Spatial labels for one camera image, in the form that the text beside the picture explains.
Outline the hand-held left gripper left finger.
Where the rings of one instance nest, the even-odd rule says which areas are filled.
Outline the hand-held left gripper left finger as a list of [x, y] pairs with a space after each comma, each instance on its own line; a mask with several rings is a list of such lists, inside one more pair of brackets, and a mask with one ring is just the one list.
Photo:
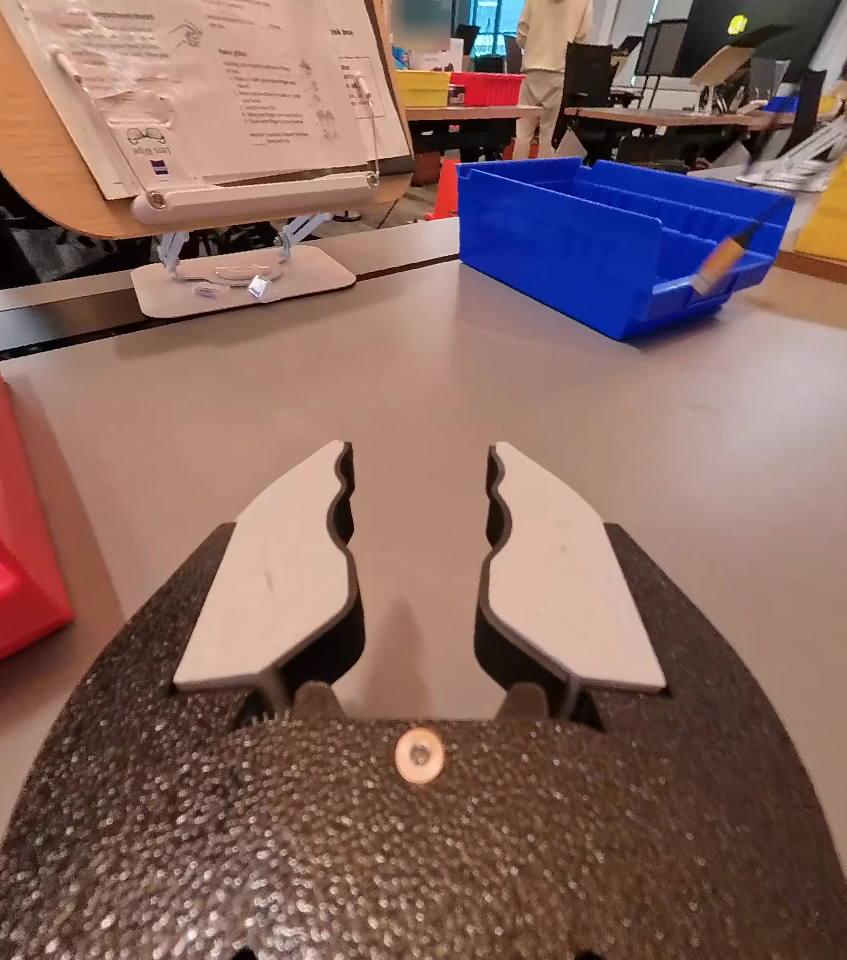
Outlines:
[[354, 450], [333, 440], [258, 494], [234, 522], [173, 677], [175, 690], [254, 691], [284, 712], [332, 685], [365, 649], [351, 499]]

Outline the wooden document stand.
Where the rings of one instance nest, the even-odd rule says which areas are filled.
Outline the wooden document stand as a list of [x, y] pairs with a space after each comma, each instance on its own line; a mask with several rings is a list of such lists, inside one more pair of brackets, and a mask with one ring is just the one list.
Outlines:
[[[190, 234], [277, 220], [356, 211], [381, 203], [410, 174], [380, 177], [362, 166], [199, 184], [108, 199], [0, 11], [0, 172], [12, 189], [56, 226], [94, 239], [157, 239], [158, 265], [130, 274], [142, 313], [176, 320], [342, 291], [354, 274], [289, 229], [267, 250], [183, 259]], [[273, 280], [265, 302], [247, 291], [256, 275]]]

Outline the orange traffic cone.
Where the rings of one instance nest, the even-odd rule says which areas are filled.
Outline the orange traffic cone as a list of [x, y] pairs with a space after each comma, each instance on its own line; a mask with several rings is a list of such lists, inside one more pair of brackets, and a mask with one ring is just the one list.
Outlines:
[[452, 158], [441, 160], [441, 172], [438, 182], [434, 209], [425, 214], [428, 222], [455, 219], [458, 217], [458, 167], [459, 161]]

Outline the black mesh chair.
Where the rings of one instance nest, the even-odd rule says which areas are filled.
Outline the black mesh chair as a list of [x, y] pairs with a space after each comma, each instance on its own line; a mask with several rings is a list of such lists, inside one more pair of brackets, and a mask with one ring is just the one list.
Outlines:
[[567, 43], [565, 48], [563, 85], [558, 117], [551, 146], [557, 152], [569, 128], [568, 109], [605, 109], [617, 68], [613, 63], [613, 47]]

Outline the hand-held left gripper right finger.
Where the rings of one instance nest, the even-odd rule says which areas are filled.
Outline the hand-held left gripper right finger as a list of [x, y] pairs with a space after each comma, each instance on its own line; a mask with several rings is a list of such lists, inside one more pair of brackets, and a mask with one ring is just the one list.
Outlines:
[[474, 654], [510, 699], [597, 714], [594, 693], [659, 696], [668, 681], [607, 527], [571, 486], [492, 444]]

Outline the blue plastic bin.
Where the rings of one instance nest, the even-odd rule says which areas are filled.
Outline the blue plastic bin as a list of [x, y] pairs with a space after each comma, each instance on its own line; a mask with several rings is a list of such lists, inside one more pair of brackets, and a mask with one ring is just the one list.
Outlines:
[[610, 340], [713, 316], [763, 283], [795, 199], [580, 158], [461, 164], [463, 264]]

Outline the white text sheet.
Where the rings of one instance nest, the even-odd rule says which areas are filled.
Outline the white text sheet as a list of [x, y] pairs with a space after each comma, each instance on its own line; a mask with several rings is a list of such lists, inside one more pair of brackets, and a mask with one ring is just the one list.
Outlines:
[[392, 77], [385, 18], [373, 1], [325, 1], [323, 7], [369, 166], [381, 178], [410, 174], [413, 145]]

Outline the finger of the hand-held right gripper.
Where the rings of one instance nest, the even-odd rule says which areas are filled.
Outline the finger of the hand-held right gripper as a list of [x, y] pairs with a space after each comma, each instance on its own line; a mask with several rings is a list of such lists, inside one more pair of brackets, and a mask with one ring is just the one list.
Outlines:
[[750, 169], [797, 169], [812, 162], [832, 163], [847, 156], [847, 117], [820, 126], [800, 144], [777, 158], [755, 158]]
[[836, 143], [804, 142], [773, 161], [754, 165], [738, 182], [761, 189], [827, 189], [842, 156]]

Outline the illustrated instruction sheet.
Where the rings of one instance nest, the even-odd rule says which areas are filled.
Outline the illustrated instruction sheet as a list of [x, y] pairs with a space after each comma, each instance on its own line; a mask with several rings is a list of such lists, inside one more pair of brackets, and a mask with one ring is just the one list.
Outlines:
[[170, 188], [366, 161], [319, 3], [19, 1], [0, 12], [109, 200], [142, 190], [108, 122], [170, 128]]

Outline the large dark screen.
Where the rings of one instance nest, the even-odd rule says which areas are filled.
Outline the large dark screen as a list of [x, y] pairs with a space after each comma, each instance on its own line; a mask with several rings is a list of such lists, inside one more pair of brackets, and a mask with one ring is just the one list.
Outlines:
[[784, 82], [796, 85], [839, 6], [839, 1], [694, 1], [673, 75], [692, 78], [725, 46], [762, 39], [755, 54], [789, 61]]

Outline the small yellow plastic bin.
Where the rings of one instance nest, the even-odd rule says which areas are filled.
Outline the small yellow plastic bin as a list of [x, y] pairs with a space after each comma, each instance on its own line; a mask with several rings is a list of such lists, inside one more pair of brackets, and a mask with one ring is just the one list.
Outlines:
[[449, 104], [452, 71], [404, 69], [395, 75], [396, 87], [408, 111], [443, 110]]

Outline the small red ribbed bin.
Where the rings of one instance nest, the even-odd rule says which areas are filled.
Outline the small red ribbed bin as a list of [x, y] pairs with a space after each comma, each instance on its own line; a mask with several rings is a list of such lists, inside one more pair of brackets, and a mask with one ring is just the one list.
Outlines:
[[450, 85], [462, 90], [468, 108], [514, 107], [520, 103], [525, 78], [522, 74], [453, 72]]

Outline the tilted tan document stand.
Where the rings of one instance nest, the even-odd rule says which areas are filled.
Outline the tilted tan document stand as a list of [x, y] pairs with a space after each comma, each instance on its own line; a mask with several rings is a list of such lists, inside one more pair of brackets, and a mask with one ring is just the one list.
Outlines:
[[692, 75], [689, 83], [697, 89], [716, 88], [746, 66], [755, 50], [754, 47], [726, 45]]

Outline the white lens wipe packet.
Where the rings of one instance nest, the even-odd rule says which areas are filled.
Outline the white lens wipe packet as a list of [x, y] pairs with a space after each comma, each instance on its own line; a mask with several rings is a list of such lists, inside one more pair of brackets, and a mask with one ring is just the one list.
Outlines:
[[106, 126], [142, 192], [162, 192], [177, 183], [181, 167], [169, 126], [142, 119]]

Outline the brown work table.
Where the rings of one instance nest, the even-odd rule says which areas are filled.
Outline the brown work table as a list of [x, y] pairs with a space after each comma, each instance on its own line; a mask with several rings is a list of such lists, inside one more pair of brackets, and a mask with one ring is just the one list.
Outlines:
[[538, 121], [541, 109], [532, 105], [407, 107], [406, 118], [415, 159], [428, 154], [462, 153], [474, 158], [503, 160], [521, 119]]
[[586, 161], [682, 162], [740, 140], [768, 137], [792, 128], [793, 113], [705, 114], [623, 107], [566, 107], [565, 125], [586, 152]]

